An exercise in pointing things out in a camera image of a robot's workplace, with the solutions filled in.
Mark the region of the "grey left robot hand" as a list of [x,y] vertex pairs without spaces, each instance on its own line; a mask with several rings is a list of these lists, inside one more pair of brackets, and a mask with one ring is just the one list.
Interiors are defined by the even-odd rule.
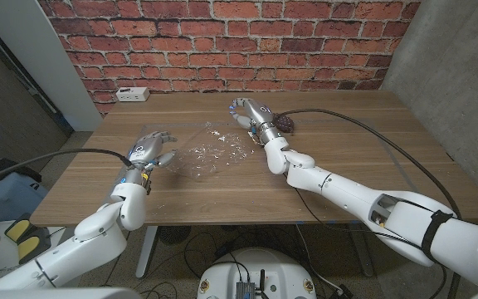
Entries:
[[137,168],[151,169],[154,166],[164,167],[171,162],[176,150],[161,154],[163,144],[176,142],[178,139],[167,131],[155,131],[141,137],[129,152],[129,161]]

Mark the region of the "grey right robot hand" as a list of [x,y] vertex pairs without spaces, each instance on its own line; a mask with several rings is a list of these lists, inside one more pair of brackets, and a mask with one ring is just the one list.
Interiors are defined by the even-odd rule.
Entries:
[[[246,116],[237,114],[237,107],[243,107]],[[236,98],[232,101],[229,108],[232,118],[243,129],[250,130],[251,128],[255,128],[256,131],[262,132],[263,130],[268,130],[269,128],[274,127],[274,116],[270,109],[256,100],[250,98]]]

